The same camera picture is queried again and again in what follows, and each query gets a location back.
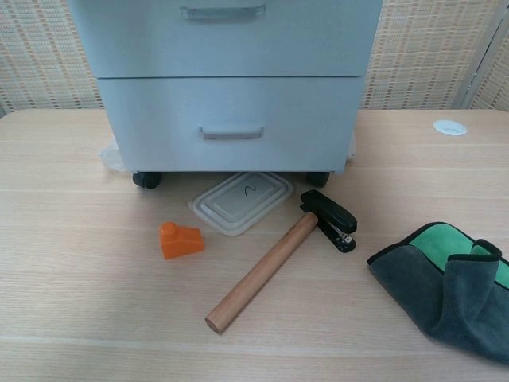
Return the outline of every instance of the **white grommet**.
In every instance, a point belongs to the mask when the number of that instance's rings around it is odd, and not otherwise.
[[[433,122],[433,127],[446,135],[465,135],[467,128],[459,122],[449,121],[448,119],[441,119]]]

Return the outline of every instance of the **wooden hammer handle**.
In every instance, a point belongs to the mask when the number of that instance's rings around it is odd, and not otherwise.
[[[317,223],[317,216],[307,212],[208,314],[205,318],[207,325],[221,334],[309,236]]]

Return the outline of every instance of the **gray cloth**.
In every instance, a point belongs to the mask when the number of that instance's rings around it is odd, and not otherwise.
[[[422,332],[509,364],[509,290],[495,281],[501,254],[479,242],[490,254],[452,254],[443,272],[405,242],[386,248],[368,264]]]

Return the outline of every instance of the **drawer handle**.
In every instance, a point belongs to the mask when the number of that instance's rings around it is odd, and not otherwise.
[[[260,139],[263,136],[263,127],[252,131],[206,131],[200,127],[201,138],[205,140],[235,141],[241,139]]]
[[[251,20],[265,15],[265,4],[260,6],[189,8],[181,6],[181,16],[190,21]]]

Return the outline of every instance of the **plastic container lid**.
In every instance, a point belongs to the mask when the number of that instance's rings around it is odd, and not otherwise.
[[[292,192],[292,184],[275,173],[237,173],[200,195],[190,207],[219,232],[237,236]]]

